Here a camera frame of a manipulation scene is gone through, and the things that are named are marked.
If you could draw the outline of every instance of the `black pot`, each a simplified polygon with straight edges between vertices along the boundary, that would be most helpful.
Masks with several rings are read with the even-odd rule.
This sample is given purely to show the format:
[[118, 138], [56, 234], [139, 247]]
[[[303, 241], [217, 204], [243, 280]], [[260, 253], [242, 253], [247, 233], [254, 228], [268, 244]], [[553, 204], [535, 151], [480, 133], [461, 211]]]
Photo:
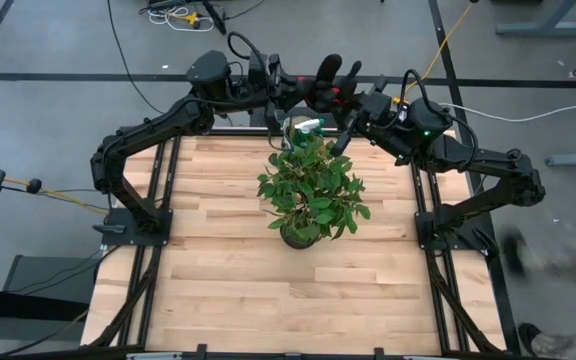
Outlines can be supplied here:
[[315, 243], [317, 242], [316, 240], [312, 240], [308, 243], [304, 243], [302, 241], [299, 241], [299, 239], [297, 239], [295, 236], [288, 234], [288, 231], [286, 231], [285, 226], [282, 226], [279, 229], [279, 233], [281, 234], [281, 238], [284, 240], [286, 245], [290, 246], [293, 249], [297, 249], [297, 250], [308, 249], [309, 247], [315, 245]]

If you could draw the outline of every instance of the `wooden table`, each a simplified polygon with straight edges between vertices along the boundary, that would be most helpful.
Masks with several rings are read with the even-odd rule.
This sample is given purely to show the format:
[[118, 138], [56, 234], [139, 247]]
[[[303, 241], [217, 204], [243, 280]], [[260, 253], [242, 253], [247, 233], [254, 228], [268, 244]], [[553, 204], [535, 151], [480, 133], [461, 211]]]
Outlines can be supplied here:
[[[273, 151], [265, 137], [184, 137], [181, 144], [173, 229], [147, 350], [195, 351], [205, 343], [210, 352], [372, 354], [383, 347], [386, 354], [440, 353], [408, 167], [393, 166], [384, 151], [354, 139], [346, 155], [364, 179], [372, 219], [357, 218], [354, 235], [298, 251], [266, 228], [273, 217], [263, 210], [272, 206], [256, 197], [256, 177]], [[143, 151], [126, 165], [126, 178], [142, 196], [154, 154], [154, 148]], [[457, 172], [438, 181], [445, 202], [470, 196]], [[101, 265], [82, 344], [96, 338], [124, 302], [134, 251], [123, 247]], [[464, 307], [491, 342], [505, 348], [484, 258], [475, 251], [455, 251], [453, 258]], [[456, 349], [453, 316], [444, 307]]]

